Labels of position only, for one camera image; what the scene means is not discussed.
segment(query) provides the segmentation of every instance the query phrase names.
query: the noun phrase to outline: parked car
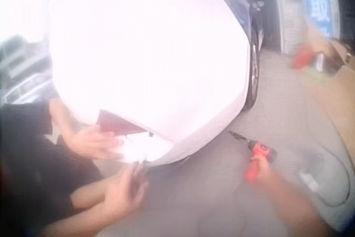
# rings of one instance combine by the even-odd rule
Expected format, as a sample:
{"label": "parked car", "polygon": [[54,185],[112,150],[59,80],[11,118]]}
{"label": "parked car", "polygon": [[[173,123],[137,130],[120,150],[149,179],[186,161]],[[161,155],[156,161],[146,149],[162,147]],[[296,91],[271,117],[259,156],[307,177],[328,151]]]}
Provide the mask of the parked car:
{"label": "parked car", "polygon": [[24,104],[51,99],[56,96],[52,77],[37,73],[14,85],[2,97],[2,104]]}
{"label": "parked car", "polygon": [[151,165],[181,160],[256,101],[260,3],[50,0],[50,6],[60,97],[82,123],[100,123],[104,112],[147,131],[124,137],[125,151],[137,151],[127,158]]}

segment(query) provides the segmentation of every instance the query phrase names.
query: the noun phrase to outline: red object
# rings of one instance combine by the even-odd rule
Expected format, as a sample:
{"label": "red object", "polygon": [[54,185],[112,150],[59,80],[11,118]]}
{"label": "red object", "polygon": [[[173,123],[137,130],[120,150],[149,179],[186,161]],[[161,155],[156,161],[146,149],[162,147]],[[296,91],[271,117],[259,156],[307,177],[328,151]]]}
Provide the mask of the red object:
{"label": "red object", "polygon": [[315,52],[310,46],[303,46],[298,54],[293,59],[293,67],[295,69],[301,69],[308,65],[315,57]]}
{"label": "red object", "polygon": [[[248,148],[253,154],[255,155],[260,155],[262,157],[265,157],[269,162],[273,162],[276,157],[277,157],[277,152],[269,147],[266,147],[263,145],[263,143],[255,140],[249,140],[248,138],[244,137],[243,135],[240,135],[238,133],[229,131],[229,133],[237,140],[241,140],[245,143],[248,144]],[[246,172],[245,172],[245,179],[248,183],[253,183],[255,181],[256,175],[259,171],[259,164],[258,161],[253,160],[250,162]]]}
{"label": "red object", "polygon": [[[254,155],[260,155],[262,157],[266,157],[267,159],[269,158],[271,149],[264,146],[261,142],[253,142],[251,141],[248,144],[249,149],[251,150],[251,152]],[[250,162],[246,172],[245,172],[245,179],[248,183],[253,183],[255,181],[256,175],[258,173],[258,162],[256,160],[253,160],[252,162]]]}

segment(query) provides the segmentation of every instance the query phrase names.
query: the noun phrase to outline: concrete ground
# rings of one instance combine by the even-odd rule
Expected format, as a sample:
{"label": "concrete ground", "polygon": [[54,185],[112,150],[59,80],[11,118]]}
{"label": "concrete ground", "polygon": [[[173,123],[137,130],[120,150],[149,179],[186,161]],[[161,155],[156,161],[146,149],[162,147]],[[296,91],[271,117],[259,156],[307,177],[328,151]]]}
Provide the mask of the concrete ground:
{"label": "concrete ground", "polygon": [[[320,166],[316,176],[322,198],[332,204],[345,198],[346,172],[325,147],[343,161],[351,187],[355,186],[354,171],[337,131],[302,88],[300,74],[288,66],[288,59],[262,51],[256,104],[228,129],[275,148],[275,169],[309,194],[329,224],[338,230],[344,227],[354,211],[354,191],[346,204],[330,208],[298,178],[303,168]],[[287,236],[262,193],[243,181],[249,157],[245,145],[224,132],[189,159],[153,168],[142,210],[99,236]]]}

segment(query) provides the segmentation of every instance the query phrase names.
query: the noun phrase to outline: car window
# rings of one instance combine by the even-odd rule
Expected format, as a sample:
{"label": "car window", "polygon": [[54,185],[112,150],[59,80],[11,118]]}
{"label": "car window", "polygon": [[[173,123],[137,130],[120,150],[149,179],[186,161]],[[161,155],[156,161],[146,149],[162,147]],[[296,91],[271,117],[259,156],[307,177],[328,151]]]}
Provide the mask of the car window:
{"label": "car window", "polygon": [[20,94],[26,94],[36,87],[36,82],[33,79],[28,80],[19,87]]}
{"label": "car window", "polygon": [[39,75],[39,76],[36,76],[36,77],[34,78],[35,83],[36,83],[37,85],[40,85],[41,83],[46,82],[48,79],[49,79],[49,77],[44,76],[44,75]]}
{"label": "car window", "polygon": [[20,97],[20,93],[16,89],[6,97],[6,102],[11,104],[11,103],[15,102],[19,97]]}

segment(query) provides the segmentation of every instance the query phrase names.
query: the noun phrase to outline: car wheel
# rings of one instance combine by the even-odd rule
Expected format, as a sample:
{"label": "car wheel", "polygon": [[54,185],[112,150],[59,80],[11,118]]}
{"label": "car wheel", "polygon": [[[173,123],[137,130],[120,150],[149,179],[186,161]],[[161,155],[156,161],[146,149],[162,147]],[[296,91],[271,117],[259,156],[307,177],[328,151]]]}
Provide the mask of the car wheel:
{"label": "car wheel", "polygon": [[243,110],[249,110],[255,104],[257,97],[257,90],[259,85],[259,51],[258,41],[255,31],[251,32],[251,44],[250,44],[250,72],[249,72],[249,84],[248,93]]}

